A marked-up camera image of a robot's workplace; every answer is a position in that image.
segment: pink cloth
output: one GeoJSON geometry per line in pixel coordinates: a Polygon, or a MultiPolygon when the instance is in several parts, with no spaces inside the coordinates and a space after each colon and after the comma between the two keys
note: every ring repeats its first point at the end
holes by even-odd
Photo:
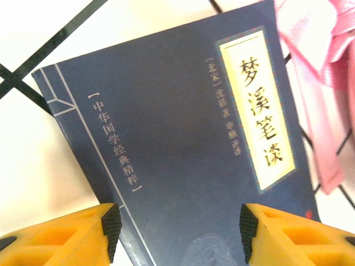
{"type": "Polygon", "coordinates": [[[276,0],[277,26],[297,76],[322,188],[331,193],[344,179],[336,156],[321,85],[347,90],[355,121],[355,0],[276,0]]]}

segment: yellow title label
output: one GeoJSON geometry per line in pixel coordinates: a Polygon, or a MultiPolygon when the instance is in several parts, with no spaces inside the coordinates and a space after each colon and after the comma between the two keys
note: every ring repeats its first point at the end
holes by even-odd
{"type": "Polygon", "coordinates": [[[262,30],[219,46],[260,189],[295,169],[262,30]]]}

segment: book cover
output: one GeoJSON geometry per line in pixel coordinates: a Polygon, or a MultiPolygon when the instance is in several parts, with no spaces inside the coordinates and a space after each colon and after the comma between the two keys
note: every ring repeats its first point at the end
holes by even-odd
{"type": "Polygon", "coordinates": [[[133,265],[245,265],[243,203],[319,220],[273,1],[33,77],[133,265]]]}

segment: dark blue book cover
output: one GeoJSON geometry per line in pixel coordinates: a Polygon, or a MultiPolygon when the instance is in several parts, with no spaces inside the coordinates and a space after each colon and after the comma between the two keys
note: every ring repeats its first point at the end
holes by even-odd
{"type": "Polygon", "coordinates": [[[33,77],[135,266],[245,265],[243,203],[318,220],[272,1],[33,77]]]}

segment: white floor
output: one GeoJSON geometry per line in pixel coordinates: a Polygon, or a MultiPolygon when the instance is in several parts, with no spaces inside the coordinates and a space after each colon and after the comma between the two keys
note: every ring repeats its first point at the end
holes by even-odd
{"type": "MultiPolygon", "coordinates": [[[[0,3],[0,63],[15,71],[30,55],[79,13],[89,0],[11,0],[0,3]]],[[[253,2],[219,0],[224,11],[253,2]]],[[[208,0],[108,0],[36,68],[126,40],[195,21],[216,12],[208,0]]],[[[299,83],[287,64],[300,124],[307,132],[299,83]]],[[[39,92],[30,75],[23,79],[39,92]]],[[[341,145],[349,132],[347,95],[324,89],[333,131],[341,145]]],[[[0,236],[98,204],[55,119],[17,89],[0,100],[0,236]]],[[[312,150],[305,141],[313,188],[318,186],[312,150]]],[[[352,136],[339,157],[346,180],[326,196],[316,193],[325,224],[355,233],[355,145],[352,136]]],[[[118,245],[115,265],[131,265],[118,245]]]]}

